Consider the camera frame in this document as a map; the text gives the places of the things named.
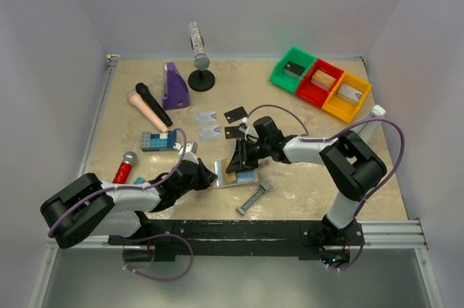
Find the black credit card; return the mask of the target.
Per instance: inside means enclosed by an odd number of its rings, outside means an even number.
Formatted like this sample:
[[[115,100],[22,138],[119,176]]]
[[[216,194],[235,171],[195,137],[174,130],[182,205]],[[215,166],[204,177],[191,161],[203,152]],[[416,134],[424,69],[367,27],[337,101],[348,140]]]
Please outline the black credit card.
[[[229,124],[236,121],[241,121],[244,117],[248,116],[244,107],[237,107],[224,113],[225,119]]]
[[[225,131],[225,138],[227,140],[244,137],[244,132],[240,129],[239,126],[224,127],[224,131]]]

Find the white gold credit card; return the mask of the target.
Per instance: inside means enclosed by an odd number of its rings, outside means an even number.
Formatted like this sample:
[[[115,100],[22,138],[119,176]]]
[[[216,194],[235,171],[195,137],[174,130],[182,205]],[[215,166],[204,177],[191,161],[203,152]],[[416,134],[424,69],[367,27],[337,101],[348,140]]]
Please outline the white gold credit card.
[[[211,125],[205,128],[200,128],[198,129],[197,133],[201,141],[207,141],[221,137],[221,130],[219,125]]]

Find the silver credit card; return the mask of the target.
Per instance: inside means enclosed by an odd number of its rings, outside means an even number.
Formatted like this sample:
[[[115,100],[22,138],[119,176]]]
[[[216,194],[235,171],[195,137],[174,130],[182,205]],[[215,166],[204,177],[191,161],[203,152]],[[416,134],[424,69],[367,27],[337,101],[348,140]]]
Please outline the silver credit card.
[[[197,125],[206,125],[217,122],[217,113],[212,112],[200,112],[195,114],[195,123]]]

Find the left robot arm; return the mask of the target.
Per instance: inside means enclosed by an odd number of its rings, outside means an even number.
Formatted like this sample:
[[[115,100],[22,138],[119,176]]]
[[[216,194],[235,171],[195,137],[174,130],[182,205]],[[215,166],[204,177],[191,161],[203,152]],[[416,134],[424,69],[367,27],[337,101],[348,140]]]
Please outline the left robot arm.
[[[46,200],[40,213],[49,237],[62,249],[89,236],[131,238],[142,227],[143,213],[164,211],[189,191],[208,189],[216,179],[200,159],[184,159],[173,173],[138,185],[108,183],[86,173]]]

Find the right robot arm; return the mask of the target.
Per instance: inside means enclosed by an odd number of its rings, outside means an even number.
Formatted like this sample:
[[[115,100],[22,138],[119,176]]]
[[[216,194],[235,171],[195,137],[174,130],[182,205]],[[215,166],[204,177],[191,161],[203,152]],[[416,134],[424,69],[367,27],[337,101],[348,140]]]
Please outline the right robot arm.
[[[335,139],[304,140],[302,136],[285,136],[272,117],[254,121],[253,139],[238,138],[227,174],[255,170],[260,160],[271,158],[283,164],[312,163],[327,169],[338,193],[324,219],[338,230],[355,218],[361,201],[386,175],[380,157],[353,130]]]

